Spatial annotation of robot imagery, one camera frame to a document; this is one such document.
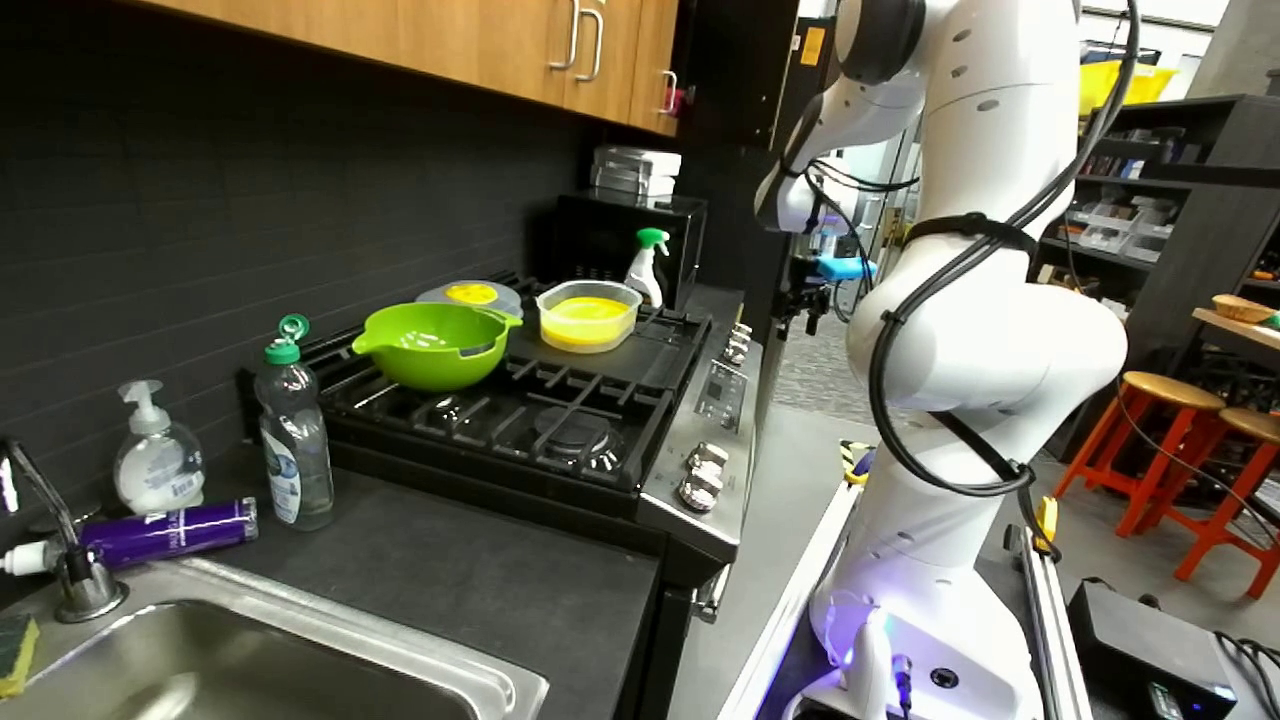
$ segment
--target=gas stove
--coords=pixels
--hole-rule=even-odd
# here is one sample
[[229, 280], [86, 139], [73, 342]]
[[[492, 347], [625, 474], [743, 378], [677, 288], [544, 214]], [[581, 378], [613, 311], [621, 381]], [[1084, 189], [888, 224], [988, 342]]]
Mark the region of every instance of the gas stove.
[[737, 307], [702, 288], [604, 356], [544, 347], [530, 311], [506, 363], [454, 395], [385, 381], [349, 338], [310, 367], [337, 466], [663, 554], [709, 584], [737, 560], [758, 462], [761, 343]]

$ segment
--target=black backsplash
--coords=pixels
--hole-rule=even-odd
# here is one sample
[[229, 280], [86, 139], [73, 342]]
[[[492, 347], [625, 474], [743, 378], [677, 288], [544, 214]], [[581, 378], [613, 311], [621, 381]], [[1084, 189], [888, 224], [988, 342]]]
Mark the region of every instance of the black backsplash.
[[531, 106], [128, 3], [6, 3], [0, 433], [77, 500], [160, 378], [220, 482], [257, 474], [237, 367], [448, 275], [520, 270], [602, 131]]

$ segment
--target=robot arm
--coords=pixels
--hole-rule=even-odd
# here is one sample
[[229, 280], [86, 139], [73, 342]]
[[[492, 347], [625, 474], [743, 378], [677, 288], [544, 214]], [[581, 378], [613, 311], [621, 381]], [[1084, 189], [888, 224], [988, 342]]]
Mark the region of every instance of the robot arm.
[[841, 82], [766, 178], [761, 220], [800, 234], [818, 203], [805, 169], [888, 139], [918, 112], [923, 189], [918, 241], [847, 329], [888, 452], [811, 598], [833, 662], [811, 695], [847, 717], [903, 714], [901, 671], [943, 667], [959, 683], [918, 678], [918, 717], [1038, 720], [1024, 632], [971, 569], [1012, 488], [994, 455], [1024, 469], [1119, 372], [1126, 329], [1084, 296], [1030, 286], [1030, 253], [988, 235], [1031, 244], [1069, 203], [1057, 182], [1078, 158], [1078, 3], [845, 0], [836, 47]]

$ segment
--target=sink faucet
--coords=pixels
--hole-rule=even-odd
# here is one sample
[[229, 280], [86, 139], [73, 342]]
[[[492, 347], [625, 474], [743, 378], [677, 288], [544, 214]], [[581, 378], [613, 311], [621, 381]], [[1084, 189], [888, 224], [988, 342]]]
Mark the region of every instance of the sink faucet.
[[64, 500], [64, 492], [56, 492], [42, 469], [34, 466], [34, 455], [0, 435], [0, 513], [17, 513], [17, 483], [10, 466], [17, 466], [34, 488], [42, 492], [42, 500], [49, 504], [49, 513], [62, 523], [62, 608], [56, 620], [70, 626], [88, 626], [95, 618], [107, 618], [115, 605], [123, 605], [123, 584], [107, 577], [107, 569], [88, 554], [88, 544], [80, 540], [77, 516]]

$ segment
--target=dish soap bottle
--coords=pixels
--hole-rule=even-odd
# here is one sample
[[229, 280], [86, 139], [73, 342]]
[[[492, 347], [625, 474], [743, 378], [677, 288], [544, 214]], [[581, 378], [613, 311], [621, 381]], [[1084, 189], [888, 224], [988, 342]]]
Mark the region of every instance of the dish soap bottle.
[[322, 387], [301, 363], [306, 315], [282, 315], [282, 338], [264, 347], [257, 378], [262, 439], [278, 521], [317, 534], [331, 521], [331, 455], [322, 412]]

